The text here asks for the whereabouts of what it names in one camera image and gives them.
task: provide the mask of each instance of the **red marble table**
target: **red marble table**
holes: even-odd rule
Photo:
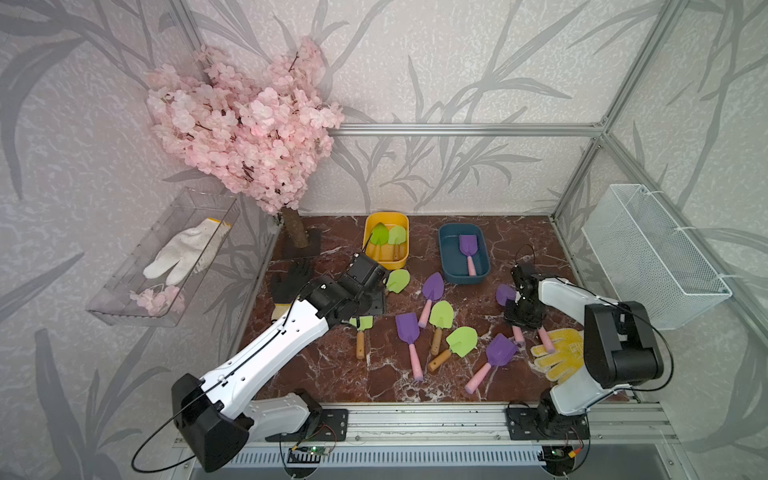
[[[568,261],[547,217],[410,217],[410,255],[406,269],[411,283],[400,294],[387,297],[387,315],[377,316],[373,328],[366,330],[366,358],[355,357],[356,331],[351,326],[337,326],[290,360],[258,393],[258,399],[283,396],[297,388],[306,389],[319,402],[481,402],[538,400],[552,384],[533,366],[529,349],[539,343],[533,332],[526,332],[526,347],[505,367],[493,369],[474,395],[464,384],[486,361],[485,347],[497,333],[511,336],[511,328],[502,318],[502,307],[495,300],[496,287],[511,283],[510,266],[515,254],[531,260],[530,243],[535,249],[539,271],[556,273],[574,280]],[[365,217],[307,217],[307,228],[323,230],[322,253],[314,260],[316,275],[334,278],[345,270],[350,257],[362,246]],[[400,341],[395,327],[397,313],[421,313],[425,298],[421,288],[426,278],[441,271],[438,228],[444,223],[474,223],[483,230],[491,257],[491,274],[479,285],[459,286],[447,283],[448,300],[456,318],[454,327],[474,327],[478,348],[463,359],[453,356],[437,372],[426,369],[432,361],[429,346],[432,326],[427,326],[416,342],[424,367],[424,382],[413,381],[408,346]],[[285,241],[285,230],[276,251]],[[255,339],[270,324],[273,302],[266,288],[275,272],[286,272],[290,262],[272,261],[264,286],[253,308],[241,348]],[[547,329],[581,327],[563,313],[547,307]],[[447,347],[445,339],[441,349]]]

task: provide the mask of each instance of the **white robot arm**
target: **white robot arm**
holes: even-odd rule
[[[174,423],[206,472],[221,468],[250,439],[316,431],[322,408],[305,392],[252,399],[305,346],[355,316],[361,299],[382,289],[385,278],[384,267],[356,254],[338,282],[310,281],[285,315],[234,357],[199,379],[188,373],[174,383]]]
[[[622,313],[618,302],[593,296],[566,279],[530,272],[513,276],[522,292],[520,302],[528,303],[521,311],[541,312],[543,303],[584,325],[585,366],[542,398],[538,416],[543,431],[560,435],[558,425],[580,418],[615,389],[661,375],[650,326],[632,319],[632,313],[646,315],[642,305],[622,303]],[[309,282],[288,312],[232,359],[200,379],[186,374],[174,383],[174,423],[206,472],[226,464],[250,439],[316,431],[321,407],[305,392],[252,399],[301,349],[356,315],[361,294],[381,287],[385,277],[377,262],[356,254],[338,283],[326,276]]]
[[[607,298],[605,299],[607,301],[598,299],[586,290],[571,285],[564,278],[541,280],[538,283],[538,299],[544,305],[553,306],[581,325],[584,325],[586,305],[610,306],[618,303],[613,299]],[[616,389],[629,387],[629,384],[621,384],[604,389],[592,378],[587,367],[582,366],[571,378],[552,388],[551,398],[554,407],[561,415],[580,415],[593,402],[603,399]]]
[[[542,394],[533,415],[535,429],[521,429],[522,438],[535,430],[543,438],[562,439],[595,403],[661,377],[664,363],[641,304],[596,296],[566,279],[537,274],[531,264],[515,266],[512,277],[521,298],[508,308],[507,320],[540,325],[543,305],[549,305],[584,326],[584,366]]]

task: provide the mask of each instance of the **artificial cherry blossom tree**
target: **artificial cherry blossom tree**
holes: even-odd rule
[[[211,84],[181,77],[170,65],[150,75],[152,131],[187,165],[253,197],[265,212],[281,212],[294,245],[306,247],[296,209],[318,160],[331,153],[327,128],[344,121],[341,107],[324,102],[315,87],[320,50],[303,38],[295,57],[281,55],[268,67],[266,88],[226,65],[214,48],[198,59]]]

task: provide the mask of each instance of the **black glove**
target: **black glove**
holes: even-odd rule
[[[275,273],[270,279],[270,293],[274,303],[292,303],[302,287],[312,278],[312,262],[307,259],[293,262],[288,274]]]

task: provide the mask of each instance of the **work glove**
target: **work glove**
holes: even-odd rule
[[[184,280],[184,277],[193,268],[195,273],[205,271],[214,261],[219,247],[230,230],[228,223],[222,224],[221,228],[217,230],[219,224],[219,220],[207,218],[200,222],[197,227],[187,228],[174,235],[165,247],[157,253],[154,262],[144,269],[144,276],[148,279],[158,278],[173,267],[165,280],[165,284],[176,285]],[[200,255],[209,242],[211,247],[201,258]]]
[[[274,273],[270,278],[270,293],[275,309],[272,321],[280,319],[290,308],[290,304],[299,296],[299,292],[312,278],[312,263],[309,260],[297,260],[291,263],[288,274]]]
[[[556,329],[549,332],[554,353],[547,353],[543,345],[531,348],[534,365],[545,369],[547,380],[563,383],[584,366],[584,332],[575,329]]]

